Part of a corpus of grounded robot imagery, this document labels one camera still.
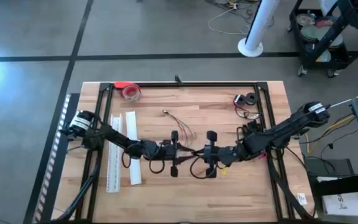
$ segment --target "black floor line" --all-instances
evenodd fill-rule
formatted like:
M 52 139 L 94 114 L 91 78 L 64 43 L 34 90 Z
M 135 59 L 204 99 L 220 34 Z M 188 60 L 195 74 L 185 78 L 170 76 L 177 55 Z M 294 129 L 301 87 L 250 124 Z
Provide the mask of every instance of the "black floor line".
M 297 57 L 298 52 L 266 52 L 259 57 Z M 77 60 L 142 60 L 142 59 L 192 59 L 192 58 L 246 58 L 240 53 L 195 54 L 134 54 L 134 55 L 79 55 Z
M 70 60 L 70 56 L 0 57 L 0 62 L 58 62 L 68 60 Z
M 86 3 L 84 15 L 83 15 L 83 18 L 82 18 L 81 24 L 80 24 L 80 29 L 78 30 L 78 33 L 77 33 L 77 36 L 75 39 L 74 48 L 71 53 L 70 61 L 67 66 L 65 76 L 63 78 L 62 86 L 60 87 L 60 92 L 59 92 L 57 104 L 55 107 L 55 112 L 53 113 L 52 122 L 49 127 L 47 140 L 45 142 L 44 151 L 42 153 L 42 157 L 41 157 L 41 161 L 40 161 L 40 166 L 39 166 L 39 169 L 37 172 L 37 176 L 35 178 L 35 182 L 34 182 L 32 192 L 31 192 L 29 204 L 28 204 L 28 207 L 27 207 L 27 210 L 25 213 L 24 223 L 32 222 L 32 217 L 34 215 L 34 208 L 37 204 L 38 196 L 41 191 L 42 181 L 44 179 L 44 174 L 45 174 L 45 171 L 47 168 L 48 158 L 50 155 L 50 151 L 52 149 L 52 144 L 53 144 L 55 133 L 56 133 L 56 130 L 58 127 L 60 114 L 63 109 L 63 104 L 65 101 L 68 84 L 70 82 L 71 74 L 74 69 L 76 56 L 78 55 L 78 51 L 80 50 L 81 41 L 82 41 L 82 38 L 84 35 L 84 31 L 85 31 L 86 23 L 89 18 L 89 14 L 91 12 L 92 4 L 93 4 L 93 0 L 88 0 L 88 2 Z
M 194 54 L 130 54 L 130 55 L 74 55 L 74 56 L 28 56 L 0 57 L 0 62 L 57 62 L 93 60 L 150 60 L 150 59 L 193 59 L 193 58 L 246 58 L 240 53 L 194 53 Z M 259 58 L 270 57 L 299 57 L 298 52 L 265 52 Z

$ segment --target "white sheet of paper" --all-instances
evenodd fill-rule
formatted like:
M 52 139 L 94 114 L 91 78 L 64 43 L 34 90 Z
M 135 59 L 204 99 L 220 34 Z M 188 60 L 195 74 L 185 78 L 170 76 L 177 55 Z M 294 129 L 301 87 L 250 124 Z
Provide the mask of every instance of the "white sheet of paper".
M 336 180 L 337 177 L 318 177 L 318 181 Z M 327 215 L 346 215 L 358 217 L 358 192 L 324 195 L 324 211 Z

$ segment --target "cart wheel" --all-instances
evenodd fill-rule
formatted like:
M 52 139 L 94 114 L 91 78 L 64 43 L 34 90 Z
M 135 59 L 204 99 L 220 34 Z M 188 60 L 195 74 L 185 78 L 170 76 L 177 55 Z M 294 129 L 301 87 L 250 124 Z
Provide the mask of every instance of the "cart wheel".
M 339 75 L 340 70 L 328 70 L 328 78 L 335 78 Z
M 307 73 L 308 71 L 303 68 L 303 65 L 301 65 L 301 67 L 298 69 L 298 76 L 301 77 L 303 75 L 306 75 Z
M 291 32 L 291 31 L 292 31 L 292 25 L 290 23 L 290 25 L 288 25 L 288 27 L 287 27 L 287 32 Z

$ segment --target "red object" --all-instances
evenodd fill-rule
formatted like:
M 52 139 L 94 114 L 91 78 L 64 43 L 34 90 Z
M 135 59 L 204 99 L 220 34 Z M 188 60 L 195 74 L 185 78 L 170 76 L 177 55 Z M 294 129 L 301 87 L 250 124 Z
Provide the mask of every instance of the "red object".
M 114 82 L 114 87 L 116 89 L 120 90 L 119 94 L 124 97 L 126 96 L 134 96 L 138 92 L 140 92 L 140 87 L 136 85 L 135 83 L 131 82 Z
M 264 152 L 262 155 L 259 156 L 258 159 L 265 159 L 267 157 L 267 153 Z

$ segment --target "tape roll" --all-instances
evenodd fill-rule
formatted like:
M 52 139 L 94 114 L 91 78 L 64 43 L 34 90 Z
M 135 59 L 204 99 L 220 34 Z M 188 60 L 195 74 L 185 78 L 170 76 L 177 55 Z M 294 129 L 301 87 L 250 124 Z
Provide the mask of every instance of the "tape roll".
M 233 103 L 236 107 L 243 107 L 247 103 L 247 97 L 242 94 L 238 94 L 234 97 Z
M 121 90 L 122 96 L 131 102 L 138 101 L 142 93 L 140 92 L 140 87 L 137 85 L 128 85 Z
M 246 96 L 246 103 L 250 106 L 255 105 L 259 98 L 255 93 L 248 93 Z

